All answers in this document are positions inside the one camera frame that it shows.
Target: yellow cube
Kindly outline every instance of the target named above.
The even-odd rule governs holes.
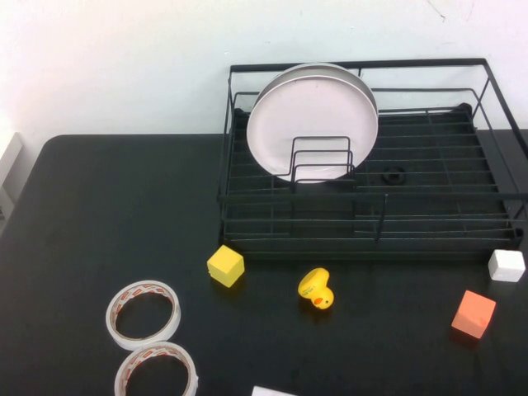
[[[222,245],[216,253],[207,260],[209,274],[222,285],[231,287],[244,273],[244,257]]]

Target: clear tape roll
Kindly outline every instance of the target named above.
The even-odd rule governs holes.
[[[147,359],[156,356],[176,357],[183,363],[189,373],[187,386],[185,392],[183,392],[183,396],[195,396],[196,390],[198,389],[198,376],[196,375],[195,364],[185,349],[172,342],[154,342],[132,352],[121,364],[121,367],[118,369],[117,375],[115,376],[115,396],[125,396],[126,385],[128,384],[134,369]]]
[[[152,336],[146,338],[126,337],[117,331],[117,315],[128,301],[146,293],[154,293],[166,297],[172,304],[171,317],[168,319],[167,324]],[[178,328],[181,319],[182,311],[176,293],[168,285],[156,280],[141,280],[126,286],[115,295],[106,309],[106,328],[108,328],[108,332],[115,342],[127,351],[134,351],[151,342],[168,340]]]

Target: yellow rubber duck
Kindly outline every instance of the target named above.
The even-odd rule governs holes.
[[[327,287],[330,274],[324,268],[310,271],[299,283],[299,294],[310,299],[319,309],[326,309],[333,303],[333,292]]]

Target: orange foam cube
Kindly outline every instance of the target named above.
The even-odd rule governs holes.
[[[451,326],[475,338],[481,338],[489,325],[497,303],[466,290]]]

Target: white plate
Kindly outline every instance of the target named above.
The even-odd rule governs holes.
[[[285,83],[292,78],[308,76],[310,74],[316,76],[324,75],[328,77],[339,78],[340,80],[344,80],[347,83],[356,86],[369,97],[376,111],[378,110],[376,106],[376,100],[374,99],[374,94],[366,86],[363,80],[361,80],[356,75],[350,73],[345,68],[337,66],[336,64],[298,64],[293,68],[289,68],[273,78],[273,80],[261,91],[261,93],[258,94],[255,103],[258,103],[264,95],[266,95],[271,89],[273,89],[277,85]]]
[[[299,74],[271,90],[265,88],[266,93],[259,97],[247,124],[249,148],[264,169],[290,181],[294,139],[323,136],[326,138],[295,140],[294,180],[323,182],[341,177],[349,171],[346,138],[355,167],[374,146],[378,133],[375,104],[359,87],[335,77],[330,70],[297,69]]]

